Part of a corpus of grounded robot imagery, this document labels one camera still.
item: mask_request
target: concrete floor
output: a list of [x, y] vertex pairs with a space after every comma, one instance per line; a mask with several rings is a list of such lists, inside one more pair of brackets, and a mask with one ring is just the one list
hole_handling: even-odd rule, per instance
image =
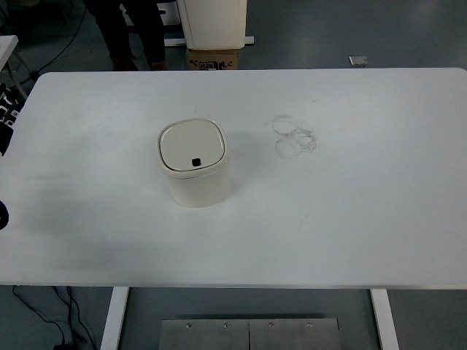
[[[20, 54], [41, 74], [112, 69], [93, 18], [84, 14], [79, 0], [73, 3], [71, 7], [62, 0], [73, 31], [52, 0], [11, 13], [9, 29], [18, 35]], [[241, 50], [239, 68], [350, 68], [349, 55], [366, 55], [372, 68], [467, 69], [466, 14], [467, 3], [461, 0], [254, 0], [248, 4], [247, 35], [255, 37], [255, 45]], [[70, 43], [82, 18], [73, 42], [44, 67]], [[177, 32], [167, 35], [182, 36]], [[136, 34], [131, 35], [131, 45], [136, 65], [148, 70]], [[170, 70], [187, 68], [183, 47], [168, 49], [166, 60]], [[28, 78], [24, 67], [18, 68], [18, 76]], [[12, 84], [4, 72], [0, 82]], [[34, 81], [24, 86], [30, 91]], [[20, 287], [18, 292], [62, 325], [66, 341], [71, 341], [66, 307], [51, 287]], [[74, 288], [82, 320], [98, 345], [111, 293], [109, 287]], [[400, 349], [467, 349], [467, 292], [393, 290], [389, 297]], [[177, 288], [130, 291], [120, 349], [157, 349], [162, 319], [263, 316], [336, 317], [344, 350], [379, 349], [366, 290]], [[0, 349], [48, 350], [60, 341], [56, 326], [28, 310], [14, 297], [11, 286], [0, 286]], [[78, 346], [92, 349], [89, 341]]]

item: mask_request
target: black object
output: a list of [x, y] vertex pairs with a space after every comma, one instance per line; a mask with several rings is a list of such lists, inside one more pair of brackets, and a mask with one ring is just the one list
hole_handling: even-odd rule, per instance
[[191, 164], [192, 164], [193, 166], [201, 166], [201, 159], [199, 159], [199, 158], [193, 158], [193, 159], [191, 160]]
[[71, 344], [60, 344], [60, 345], [55, 345], [53, 347], [53, 350], [78, 350], [78, 347], [76, 345], [71, 345]]
[[5, 155], [5, 152], [8, 149], [9, 142], [11, 141], [13, 136], [13, 129], [8, 125], [0, 122], [0, 153], [1, 155]]
[[7, 207], [0, 201], [0, 230], [3, 230], [9, 221], [9, 214]]

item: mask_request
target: small trash can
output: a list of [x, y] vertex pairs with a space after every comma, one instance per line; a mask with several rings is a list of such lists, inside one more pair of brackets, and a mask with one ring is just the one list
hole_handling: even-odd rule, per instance
[[191, 119], [171, 124], [159, 135], [158, 151], [171, 194], [180, 205], [211, 206], [227, 196], [230, 151], [216, 122]]

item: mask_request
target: cardboard box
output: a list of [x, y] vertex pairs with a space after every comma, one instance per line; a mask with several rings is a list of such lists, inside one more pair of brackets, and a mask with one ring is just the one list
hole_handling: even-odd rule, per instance
[[187, 64], [191, 71], [221, 71], [239, 68], [239, 50], [190, 50]]

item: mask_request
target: dark pants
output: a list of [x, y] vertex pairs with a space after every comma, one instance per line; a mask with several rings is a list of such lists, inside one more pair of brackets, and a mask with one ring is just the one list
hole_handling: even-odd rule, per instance
[[83, 0], [89, 13], [96, 18], [104, 41], [112, 57], [132, 57], [130, 38], [120, 4], [133, 22], [147, 63], [166, 59], [163, 40], [163, 23], [156, 0]]

